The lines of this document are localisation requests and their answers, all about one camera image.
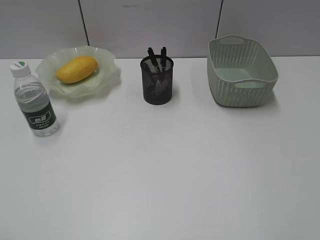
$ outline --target panel seam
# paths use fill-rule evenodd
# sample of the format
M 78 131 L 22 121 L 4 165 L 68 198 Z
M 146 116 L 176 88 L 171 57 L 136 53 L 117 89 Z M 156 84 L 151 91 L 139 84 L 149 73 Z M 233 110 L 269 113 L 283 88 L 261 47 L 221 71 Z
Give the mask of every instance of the panel seam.
M 218 18 L 218 23 L 216 25 L 216 32 L 215 32 L 215 38 L 217 39 L 218 36 L 218 31 L 219 31 L 219 25 L 220 25 L 220 18 L 221 18 L 221 12 L 222 12 L 222 7 L 224 5 L 224 0 L 221 0 L 221 5 L 220 5 L 220 11 L 219 11 L 219 18 Z
M 88 33 L 87 33 L 87 28 L 86 28 L 85 19 L 84 19 L 84 14 L 82 12 L 82 7 L 81 7 L 80 0 L 78 0 L 78 4 L 79 4 L 81 19 L 82 19 L 82 25 L 83 25 L 83 29 L 84 29 L 84 33 L 85 33 L 86 43 L 88 44 L 88 46 L 90 46 Z

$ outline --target bottle label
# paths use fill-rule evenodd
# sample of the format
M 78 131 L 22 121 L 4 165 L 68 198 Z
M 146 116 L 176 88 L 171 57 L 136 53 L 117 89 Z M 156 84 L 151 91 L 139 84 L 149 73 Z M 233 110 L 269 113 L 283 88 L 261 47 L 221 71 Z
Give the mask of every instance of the bottle label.
M 46 129 L 56 121 L 56 115 L 50 102 L 45 108 L 40 111 L 22 111 L 22 113 L 24 114 L 30 128 L 35 130 Z

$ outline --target white bottle cap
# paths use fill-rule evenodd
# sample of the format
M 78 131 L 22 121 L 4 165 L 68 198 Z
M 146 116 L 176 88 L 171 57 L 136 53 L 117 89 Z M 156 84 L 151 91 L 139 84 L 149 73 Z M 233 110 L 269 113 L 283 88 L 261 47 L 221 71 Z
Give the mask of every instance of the white bottle cap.
M 23 78 L 31 74 L 28 63 L 24 61 L 17 61 L 10 65 L 10 70 L 14 78 Z

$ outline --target gray wall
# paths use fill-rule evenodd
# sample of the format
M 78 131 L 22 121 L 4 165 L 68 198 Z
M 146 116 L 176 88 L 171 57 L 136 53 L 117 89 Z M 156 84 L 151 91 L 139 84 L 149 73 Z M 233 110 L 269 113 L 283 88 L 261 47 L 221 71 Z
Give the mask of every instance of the gray wall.
M 1 0 L 0 58 L 44 58 L 87 45 L 77 0 Z
M 171 57 L 205 57 L 221 0 L 80 0 L 90 45 L 118 58 L 162 46 Z M 272 56 L 320 55 L 320 1 L 224 0 L 218 37 L 258 40 Z M 87 44 L 78 0 L 0 1 L 0 58 L 44 58 Z
M 214 39 L 221 0 L 80 0 L 89 42 L 119 58 L 148 47 L 171 57 L 203 57 Z
M 259 41 L 271 56 L 320 55 L 319 0 L 224 0 L 218 37 Z

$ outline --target storage basket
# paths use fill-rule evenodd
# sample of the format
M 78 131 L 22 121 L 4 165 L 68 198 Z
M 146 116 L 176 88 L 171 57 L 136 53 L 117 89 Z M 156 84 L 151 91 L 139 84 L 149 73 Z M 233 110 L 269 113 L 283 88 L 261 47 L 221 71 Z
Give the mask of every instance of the storage basket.
M 278 80 L 276 67 L 262 45 L 237 35 L 209 42 L 207 74 L 214 100 L 225 107 L 255 107 Z

